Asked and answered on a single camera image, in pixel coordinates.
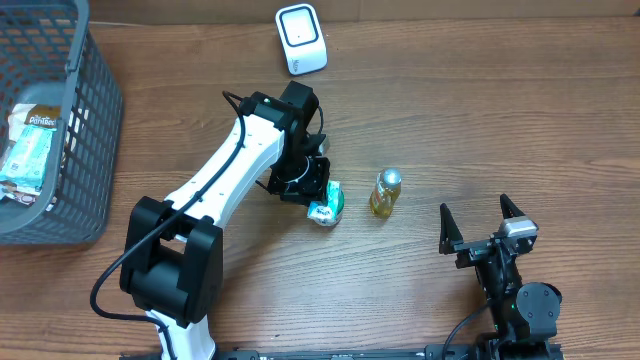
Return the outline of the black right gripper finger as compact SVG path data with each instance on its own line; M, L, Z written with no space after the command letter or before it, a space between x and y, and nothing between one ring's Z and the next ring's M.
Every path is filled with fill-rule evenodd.
M525 213L520 210L515 203L505 194L499 197L502 216L504 219L524 216Z
M442 203L439 210L441 219L439 253L452 254L464 243L464 239L448 206Z

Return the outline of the yellow juice bottle silver cap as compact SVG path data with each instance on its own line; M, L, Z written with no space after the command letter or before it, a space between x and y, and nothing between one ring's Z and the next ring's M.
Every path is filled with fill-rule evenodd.
M369 205L374 215L388 218L401 193L402 176L395 168L385 168L376 177Z

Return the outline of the green lid white jar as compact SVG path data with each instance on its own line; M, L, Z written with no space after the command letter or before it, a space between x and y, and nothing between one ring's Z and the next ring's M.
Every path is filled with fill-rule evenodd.
M325 200L310 203L307 218L320 226L335 226L342 218L345 204L342 184L339 181L330 180L325 195Z

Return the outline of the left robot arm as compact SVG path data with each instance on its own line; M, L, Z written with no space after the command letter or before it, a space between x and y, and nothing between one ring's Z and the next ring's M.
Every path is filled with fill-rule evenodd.
M309 123L323 111L313 89L290 82L271 97L223 94L236 118L220 148L163 200L141 198L133 208L120 288L144 310L160 337L161 359L212 359L216 345L207 315L223 281L223 232L263 174L263 189L306 207L308 219L337 224L344 209L332 181L328 138Z

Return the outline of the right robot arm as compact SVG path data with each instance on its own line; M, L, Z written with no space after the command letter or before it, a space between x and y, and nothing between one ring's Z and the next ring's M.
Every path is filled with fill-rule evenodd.
M505 194L500 196L503 220L485 240L466 242L446 204L439 208L439 252L454 254L456 267L474 268L486 303L450 332L440 350L442 359L562 359L557 335L563 300L560 290L545 282L524 283L516 259L533 250L539 227ZM452 342L457 333L484 312L494 330L478 335L463 350Z

